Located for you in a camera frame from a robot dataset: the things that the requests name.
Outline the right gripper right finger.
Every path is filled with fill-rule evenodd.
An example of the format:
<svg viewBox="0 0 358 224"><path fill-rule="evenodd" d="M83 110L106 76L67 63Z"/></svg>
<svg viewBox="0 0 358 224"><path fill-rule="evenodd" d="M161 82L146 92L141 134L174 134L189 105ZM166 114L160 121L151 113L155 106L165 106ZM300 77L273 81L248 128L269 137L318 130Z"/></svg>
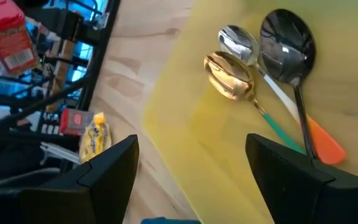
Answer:
<svg viewBox="0 0 358 224"><path fill-rule="evenodd" d="M258 134L245 152L275 224L358 224L358 176Z"/></svg>

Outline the black spoon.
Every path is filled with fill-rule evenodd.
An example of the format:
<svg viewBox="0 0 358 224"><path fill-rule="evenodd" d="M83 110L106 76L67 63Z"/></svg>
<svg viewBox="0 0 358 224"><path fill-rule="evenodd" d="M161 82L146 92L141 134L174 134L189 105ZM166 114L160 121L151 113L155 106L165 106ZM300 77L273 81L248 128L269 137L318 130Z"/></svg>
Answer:
<svg viewBox="0 0 358 224"><path fill-rule="evenodd" d="M306 153L311 160L316 159L302 94L302 84L313 68L316 55L310 28L294 12L275 9L263 19L260 52L268 74L293 88Z"/></svg>

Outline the yellow translucent bin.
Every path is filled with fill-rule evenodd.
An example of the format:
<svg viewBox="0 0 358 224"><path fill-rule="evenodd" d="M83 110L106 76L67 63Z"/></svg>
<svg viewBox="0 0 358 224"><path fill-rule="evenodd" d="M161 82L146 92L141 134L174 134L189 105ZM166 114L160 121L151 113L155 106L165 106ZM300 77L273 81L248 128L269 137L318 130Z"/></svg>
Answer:
<svg viewBox="0 0 358 224"><path fill-rule="evenodd" d="M219 29L235 24L258 37L263 18L279 8L299 15L316 42L302 87L306 112L344 148L339 168L358 175L358 0L198 0L147 103L144 128L203 223L272 222L245 144L249 133L278 136L252 104L216 91L203 60L219 49Z"/></svg>

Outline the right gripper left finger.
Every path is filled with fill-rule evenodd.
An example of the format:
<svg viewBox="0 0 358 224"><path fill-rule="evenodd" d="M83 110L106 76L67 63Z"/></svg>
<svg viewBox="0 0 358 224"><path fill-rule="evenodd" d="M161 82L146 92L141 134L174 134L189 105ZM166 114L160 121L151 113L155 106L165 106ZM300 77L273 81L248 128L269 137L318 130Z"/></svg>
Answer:
<svg viewBox="0 0 358 224"><path fill-rule="evenodd" d="M137 173L133 134L74 169L0 180L0 224L122 224Z"/></svg>

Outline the red-lidded spice tin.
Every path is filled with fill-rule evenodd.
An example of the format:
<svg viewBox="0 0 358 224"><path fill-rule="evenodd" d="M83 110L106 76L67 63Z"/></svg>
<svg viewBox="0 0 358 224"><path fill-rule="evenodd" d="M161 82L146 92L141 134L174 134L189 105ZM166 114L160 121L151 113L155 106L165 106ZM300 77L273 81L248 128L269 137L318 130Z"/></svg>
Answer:
<svg viewBox="0 0 358 224"><path fill-rule="evenodd" d="M93 116L93 112L65 108L60 118L60 133L81 136Z"/></svg>
<svg viewBox="0 0 358 224"><path fill-rule="evenodd" d="M0 71L16 77L40 65L25 26L25 15L13 0L0 0Z"/></svg>

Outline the silver spoon orange handle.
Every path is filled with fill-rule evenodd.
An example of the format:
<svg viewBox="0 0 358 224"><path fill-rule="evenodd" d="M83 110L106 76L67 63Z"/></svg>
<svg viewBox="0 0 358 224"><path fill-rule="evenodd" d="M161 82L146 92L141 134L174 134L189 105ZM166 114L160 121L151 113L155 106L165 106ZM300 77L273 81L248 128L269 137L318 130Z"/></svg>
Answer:
<svg viewBox="0 0 358 224"><path fill-rule="evenodd" d="M218 32L221 48L242 60L247 66L255 67L263 76L275 94L280 98L287 110L297 123L300 117L297 105L289 96L273 81L268 73L259 65L259 45L255 38L241 27L227 25ZM314 148L320 161L325 164L338 164L346 158L346 152L340 144L331 137L316 121L307 116Z"/></svg>

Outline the dark teal bin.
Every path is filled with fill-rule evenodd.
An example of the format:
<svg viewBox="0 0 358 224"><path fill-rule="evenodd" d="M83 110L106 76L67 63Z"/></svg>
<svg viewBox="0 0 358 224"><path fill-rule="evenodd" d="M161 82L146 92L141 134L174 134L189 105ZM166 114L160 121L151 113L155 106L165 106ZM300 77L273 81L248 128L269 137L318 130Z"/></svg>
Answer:
<svg viewBox="0 0 358 224"><path fill-rule="evenodd" d="M202 224L198 220L180 220L165 217L146 218L140 224Z"/></svg>

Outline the black aluminium rig frame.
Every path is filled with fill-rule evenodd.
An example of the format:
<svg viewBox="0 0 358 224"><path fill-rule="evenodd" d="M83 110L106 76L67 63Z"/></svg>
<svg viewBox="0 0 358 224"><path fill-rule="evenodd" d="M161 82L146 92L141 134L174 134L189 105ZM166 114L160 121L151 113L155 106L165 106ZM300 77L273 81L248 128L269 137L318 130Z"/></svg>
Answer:
<svg viewBox="0 0 358 224"><path fill-rule="evenodd" d="M108 46L121 0L13 0L22 10L59 8L73 11L102 30L98 46L64 40L27 17L25 26L40 58L40 65L16 77L0 71L0 105L11 113L0 118L0 133L15 131L18 120L35 112L58 113L67 100L87 109Z"/></svg>

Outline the gold spoon green handle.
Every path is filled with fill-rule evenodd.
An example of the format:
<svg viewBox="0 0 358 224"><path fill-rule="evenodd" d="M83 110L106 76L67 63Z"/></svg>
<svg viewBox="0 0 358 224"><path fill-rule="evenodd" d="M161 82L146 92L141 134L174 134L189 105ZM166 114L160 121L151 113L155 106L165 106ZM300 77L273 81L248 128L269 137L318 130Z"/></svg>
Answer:
<svg viewBox="0 0 358 224"><path fill-rule="evenodd" d="M230 100L248 101L253 104L287 147L306 154L306 150L299 146L260 106L254 93L254 79L247 66L231 54L223 51L214 51L206 55L203 59L203 66L208 73L210 84L220 94Z"/></svg>

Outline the black keypad device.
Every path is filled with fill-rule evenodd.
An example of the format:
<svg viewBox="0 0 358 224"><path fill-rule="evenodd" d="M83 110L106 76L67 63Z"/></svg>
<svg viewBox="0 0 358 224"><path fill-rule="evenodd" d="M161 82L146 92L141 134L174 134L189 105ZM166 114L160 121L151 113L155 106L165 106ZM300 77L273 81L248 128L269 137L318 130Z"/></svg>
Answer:
<svg viewBox="0 0 358 224"><path fill-rule="evenodd" d="M60 113L41 112L37 132L60 135Z"/></svg>

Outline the white metal rail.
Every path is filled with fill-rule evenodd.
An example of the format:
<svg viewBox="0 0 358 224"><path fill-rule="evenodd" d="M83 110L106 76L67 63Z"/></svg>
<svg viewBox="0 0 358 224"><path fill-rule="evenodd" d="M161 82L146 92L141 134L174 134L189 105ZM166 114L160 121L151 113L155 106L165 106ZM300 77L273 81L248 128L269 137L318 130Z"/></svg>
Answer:
<svg viewBox="0 0 358 224"><path fill-rule="evenodd" d="M81 164L78 153L72 152L59 145L41 142L40 148L44 151L44 159L42 162L45 162L48 158L57 158L70 161L74 164Z"/></svg>

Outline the yellow noodle packet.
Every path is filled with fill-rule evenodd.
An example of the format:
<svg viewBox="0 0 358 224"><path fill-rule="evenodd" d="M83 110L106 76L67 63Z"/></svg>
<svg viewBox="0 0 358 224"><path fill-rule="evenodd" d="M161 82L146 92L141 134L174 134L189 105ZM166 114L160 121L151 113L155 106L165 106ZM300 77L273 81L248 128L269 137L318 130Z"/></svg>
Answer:
<svg viewBox="0 0 358 224"><path fill-rule="evenodd" d="M104 113L97 113L81 137L79 157L85 163L112 146L111 131Z"/></svg>

